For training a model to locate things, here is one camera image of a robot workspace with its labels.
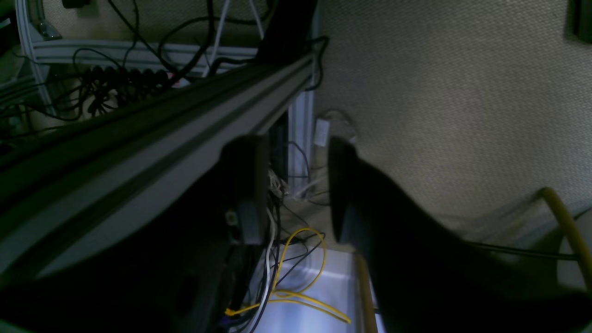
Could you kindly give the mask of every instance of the black cable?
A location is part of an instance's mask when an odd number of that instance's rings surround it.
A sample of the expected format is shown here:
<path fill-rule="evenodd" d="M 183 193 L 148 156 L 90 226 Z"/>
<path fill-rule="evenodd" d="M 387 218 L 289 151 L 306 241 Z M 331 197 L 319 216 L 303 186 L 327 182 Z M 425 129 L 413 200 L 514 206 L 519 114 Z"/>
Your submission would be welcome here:
<path fill-rule="evenodd" d="M 106 55 L 103 52 L 94 50 L 94 49 L 89 49 L 87 47 L 81 47 L 80 49 L 76 50 L 76 52 L 74 52 L 74 54 L 72 55 L 72 65 L 74 66 L 74 71 L 76 72 L 77 75 L 80 76 L 80 71 L 78 69 L 78 64 L 76 63 L 76 55 L 78 55 L 78 53 L 80 51 L 90 51 L 90 52 L 94 52 L 98 55 L 101 55 L 103 57 L 105 57 L 107 60 L 109 60 L 110 62 L 112 62 L 117 68 L 121 68 L 121 65 L 119 63 L 117 63 L 117 61 L 115 61 L 115 59 L 109 57 L 108 55 Z"/>
<path fill-rule="evenodd" d="M 220 68 L 220 66 L 223 63 L 229 63 L 231 65 L 244 65 L 246 63 L 252 63 L 254 61 L 255 61 L 254 59 L 241 59 L 241 60 L 237 60 L 237 59 L 232 59 L 232 58 L 227 58 L 227 57 L 218 57 L 212 63 L 212 66 L 210 67 L 210 71 L 208 72 L 208 76 L 207 77 L 210 78 L 210 77 L 216 75 L 216 73 L 218 72 L 218 69 Z"/>
<path fill-rule="evenodd" d="M 5 99 L 5 98 L 7 98 L 7 97 L 9 97 L 10 95 L 20 94 L 23 90 L 26 90 L 26 89 L 40 87 L 42 85 L 48 85 L 48 84 L 52 84 L 52 83 L 55 83 L 55 82 L 64 81 L 64 80 L 67 80 L 67 79 L 73 79 L 73 78 L 76 78 L 76 77 L 78 77 L 78 76 L 77 75 L 58 76 L 56 79 L 48 80 L 48 81 L 42 82 L 40 84 L 29 85 L 29 86 L 27 86 L 25 88 L 22 88 L 22 89 L 19 89 L 19 90 L 16 90 L 16 91 L 7 92 L 6 94 L 0 95 L 0 101 L 3 100 L 3 99 Z"/>
<path fill-rule="evenodd" d="M 312 201 L 310 199 L 307 200 L 308 203 L 311 203 L 315 206 L 321 206 L 321 207 L 331 207 L 331 203 L 321 203 L 321 202 L 316 202 L 316 201 Z"/>
<path fill-rule="evenodd" d="M 317 243 L 317 245 L 314 246 L 314 248 L 312 248 L 310 251 L 306 252 L 306 254 L 304 256 L 302 256 L 295 264 L 294 266 L 290 267 L 290 269 L 286 272 L 286 274 L 284 274 L 284 276 L 282 276 L 278 282 L 275 284 L 275 286 L 277 287 L 281 281 L 283 281 L 295 268 L 296 266 L 298 266 L 299 263 L 301 263 L 304 259 L 306 259 L 306 257 L 308 257 L 311 253 L 313 253 L 313 251 L 315 249 L 317 249 L 322 242 Z"/>
<path fill-rule="evenodd" d="M 310 228 L 310 225 L 308 225 L 308 223 L 298 214 L 294 213 L 290 208 L 288 208 L 288 206 L 286 206 L 284 203 L 282 203 L 282 206 L 284 208 L 286 208 L 290 213 L 292 213 L 294 216 L 296 216 L 296 218 L 298 218 L 298 220 L 300 220 L 302 223 L 304 223 L 304 225 L 306 225 L 307 227 Z"/>
<path fill-rule="evenodd" d="M 579 256 L 575 255 L 575 254 L 539 252 L 539 251 L 531 251 L 531 250 L 525 250 L 525 249 L 509 248 L 506 246 L 476 243 L 476 242 L 470 242 L 469 244 L 474 245 L 478 248 L 484 249 L 486 251 L 500 252 L 500 253 L 506 253 L 506 254 L 514 254 L 514 255 L 524 255 L 527 257 L 545 258 L 545 259 L 553 259 L 553 260 L 568 260 L 568 261 L 578 261 L 578 259 L 579 259 Z"/>
<path fill-rule="evenodd" d="M 36 62 L 35 60 L 29 58 L 28 56 L 25 55 L 18 55 L 16 52 L 14 52 L 14 50 L 12 49 L 12 47 L 8 48 L 10 50 L 10 53 L 12 53 L 13 56 L 17 57 L 17 58 L 21 58 L 21 59 L 27 59 L 30 62 L 34 63 L 35 65 L 40 65 L 40 66 L 51 66 L 52 64 L 50 63 L 40 63 L 40 62 Z"/>
<path fill-rule="evenodd" d="M 302 148 L 300 148 L 300 146 L 294 141 L 288 141 L 288 145 L 294 145 L 294 147 L 296 147 L 296 149 L 298 149 L 300 154 L 302 154 L 302 157 L 304 158 L 304 163 L 306 163 L 306 175 L 308 176 L 308 182 L 310 182 L 310 176 L 311 176 L 312 172 L 310 170 L 310 164 L 308 163 L 308 158 L 306 157 L 304 150 Z"/>
<path fill-rule="evenodd" d="M 53 119 L 57 119 L 57 120 L 61 120 L 61 121 L 77 121 L 80 118 L 80 116 L 81 116 L 80 114 L 76 118 L 63 118 L 63 117 L 59 117 L 59 116 L 54 116 L 52 114 L 49 114 L 49 113 L 47 113 L 45 111 L 41 111 L 40 110 L 41 108 L 52 106 L 51 104 L 49 104 L 49 105 L 31 105 L 31 104 L 28 104 L 28 103 L 13 103 L 13 104 L 10 104 L 10 105 L 6 106 L 5 108 L 3 108 L 2 111 L 0 111 L 0 113 L 4 112 L 8 107 L 13 107 L 15 105 L 22 105 L 22 106 L 28 107 L 28 108 L 32 109 L 33 111 L 37 111 L 37 112 L 39 112 L 41 114 L 44 114 L 47 117 L 50 117 L 50 118 L 53 118 Z M 0 117 L 0 119 L 1 118 L 7 118 L 7 117 L 14 117 L 14 115 Z"/>
<path fill-rule="evenodd" d="M 267 0 L 267 10 L 265 11 L 265 13 L 263 15 L 261 15 L 261 18 L 260 18 L 261 22 L 264 22 L 265 20 L 267 20 L 269 18 L 269 16 L 271 15 L 272 9 L 273 9 L 273 5 L 274 5 L 273 0 Z M 162 55 L 162 49 L 164 48 L 164 45 L 166 44 L 166 42 L 169 40 L 169 38 L 172 35 L 176 34 L 177 32 L 181 31 L 182 29 L 188 27 L 191 24 L 204 22 L 207 20 L 208 20 L 208 16 L 196 17 L 196 18 L 192 18 L 190 20 L 187 20 L 187 21 L 181 23 L 180 25 L 177 25 L 175 28 L 173 28 L 173 30 L 166 33 L 165 36 L 162 37 L 162 39 L 158 43 L 158 48 L 157 48 L 158 55 L 159 56 Z M 213 17 L 213 20 L 220 21 L 221 18 L 220 17 Z M 241 20 L 238 18 L 233 18 L 229 15 L 226 16 L 226 22 L 233 23 L 233 24 L 242 24 L 242 25 L 257 25 L 256 20 Z"/>
<path fill-rule="evenodd" d="M 135 29 L 136 29 L 136 31 L 139 32 L 140 31 L 140 13 L 138 12 L 138 4 L 136 3 L 136 0 L 131 0 L 131 1 L 134 4 L 134 14 L 136 15 Z M 126 54 L 123 56 L 123 62 L 121 63 L 121 65 L 123 67 L 126 66 L 127 56 L 136 47 L 136 44 L 138 43 L 138 35 L 139 35 L 139 33 L 134 34 L 134 40 L 131 43 L 131 47 L 129 49 L 127 49 Z"/>
<path fill-rule="evenodd" d="M 205 53 L 205 51 L 212 43 L 212 39 L 214 38 L 214 4 L 213 0 L 206 0 L 206 3 L 208 7 L 208 33 L 205 37 L 205 42 L 200 46 L 200 49 L 193 56 L 193 58 L 191 58 L 189 63 L 187 63 L 187 65 L 185 65 L 185 67 L 183 67 L 183 69 L 181 69 L 178 73 L 173 74 L 167 85 L 164 87 L 165 89 L 172 87 L 172 85 L 175 84 L 175 82 L 185 77 L 185 75 L 187 75 L 187 73 L 189 73 L 191 69 L 195 67 L 197 62 L 200 60 L 201 56 Z"/>
<path fill-rule="evenodd" d="M 138 38 L 139 41 L 142 42 L 142 44 L 144 44 L 144 46 L 146 46 L 146 48 L 148 49 L 148 51 L 150 51 L 153 55 L 156 56 L 156 58 L 160 61 L 160 63 L 169 71 L 169 72 L 173 72 L 173 73 L 177 73 L 177 68 L 175 68 L 174 66 L 172 66 L 170 63 L 168 63 L 166 60 L 162 59 L 161 56 L 158 55 L 158 53 L 156 53 L 156 51 L 152 48 L 152 46 L 144 39 L 144 37 L 142 37 L 140 35 L 140 33 L 134 29 L 134 27 L 131 26 L 130 22 L 127 21 L 126 17 L 123 16 L 123 14 L 121 13 L 121 11 L 119 10 L 119 8 L 117 8 L 117 6 L 115 6 L 115 4 L 113 3 L 112 0 L 107 0 L 107 2 L 109 3 L 109 5 L 111 6 L 111 8 L 113 8 L 113 10 L 115 11 L 115 13 L 119 16 L 119 18 L 123 21 L 123 23 L 127 26 L 128 29 L 131 30 L 131 32 Z"/>
<path fill-rule="evenodd" d="M 314 45 L 318 42 L 323 42 L 323 45 L 321 46 L 321 49 L 318 53 L 318 57 L 317 57 L 317 63 L 318 63 L 318 81 L 317 83 L 315 83 L 312 87 L 308 87 L 306 88 L 304 91 L 313 91 L 316 90 L 318 87 L 320 87 L 320 85 L 323 83 L 323 53 L 325 52 L 325 49 L 327 48 L 327 46 L 329 45 L 329 37 L 327 36 L 321 36 L 319 38 L 313 39 L 311 40 L 309 43 L 310 45 Z"/>

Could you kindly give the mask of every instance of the black plastic piece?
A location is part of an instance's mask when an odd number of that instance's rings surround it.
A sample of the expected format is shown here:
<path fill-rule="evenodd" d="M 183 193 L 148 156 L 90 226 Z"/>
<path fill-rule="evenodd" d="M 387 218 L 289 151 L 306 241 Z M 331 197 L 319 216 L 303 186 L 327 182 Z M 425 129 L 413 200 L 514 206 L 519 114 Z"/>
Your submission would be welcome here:
<path fill-rule="evenodd" d="M 387 332 L 577 332 L 584 293 L 547 285 L 442 227 L 391 179 L 332 138 L 333 230 L 368 262 Z"/>
<path fill-rule="evenodd" d="M 317 0 L 281 0 L 255 56 L 258 63 L 289 64 L 305 50 Z"/>
<path fill-rule="evenodd" d="M 62 0 L 62 5 L 66 9 L 82 8 L 91 3 L 91 0 Z"/>
<path fill-rule="evenodd" d="M 574 34 L 592 43 L 592 0 L 575 0 Z"/>

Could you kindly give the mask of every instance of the metal bar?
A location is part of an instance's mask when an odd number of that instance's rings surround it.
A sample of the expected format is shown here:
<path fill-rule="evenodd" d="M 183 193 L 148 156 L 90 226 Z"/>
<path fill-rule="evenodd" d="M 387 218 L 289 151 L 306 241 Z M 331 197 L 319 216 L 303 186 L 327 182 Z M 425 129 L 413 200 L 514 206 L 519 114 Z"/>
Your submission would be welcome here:
<path fill-rule="evenodd" d="M 236 69 L 73 125 L 0 161 L 0 272 L 70 221 L 82 219 L 89 232 L 42 274 L 149 223 L 227 142 L 267 130 L 307 86 L 312 62 L 307 55 L 289 66 Z"/>
<path fill-rule="evenodd" d="M 35 28 L 31 25 L 27 1 L 17 0 L 16 10 L 18 35 L 21 40 L 22 50 L 29 59 L 33 60 L 32 62 L 29 62 L 31 66 L 31 71 L 33 73 L 33 77 L 35 78 L 35 82 L 37 84 L 41 84 L 45 82 L 47 79 L 47 75 L 49 74 L 49 67 L 40 66 L 37 64 L 37 58 L 35 57 L 35 52 L 33 50 L 33 42 L 34 40 L 39 41 L 43 38 L 41 37 L 41 35 L 39 35 L 39 32 L 35 30 Z M 52 103 L 52 99 L 49 95 L 49 92 L 47 91 L 47 87 L 45 87 L 45 85 L 40 85 L 38 86 L 37 90 L 43 103 L 45 105 L 49 105 L 46 108 L 46 112 L 55 114 L 54 108 L 50 105 Z"/>
<path fill-rule="evenodd" d="M 33 43 L 37 61 L 41 63 L 72 63 L 72 56 L 78 49 L 93 49 L 104 53 L 108 57 L 121 64 L 126 51 L 131 47 L 131 41 L 111 40 L 50 40 Z M 198 45 L 167 44 L 163 48 L 164 58 L 171 65 L 180 67 L 187 64 L 200 47 Z M 208 59 L 211 58 L 213 48 L 206 51 Z M 230 57 L 237 60 L 251 59 L 257 54 L 257 49 L 246 47 L 219 47 L 217 54 L 222 57 Z M 76 63 L 98 66 L 113 66 L 113 63 L 105 57 L 87 51 L 80 51 L 76 55 Z M 141 69 L 165 69 L 158 58 L 152 54 L 145 45 L 138 43 L 130 52 L 126 61 L 128 68 Z M 202 57 L 192 72 L 202 72 L 207 67 L 206 59 Z M 238 67 L 237 65 L 222 64 L 220 73 Z"/>

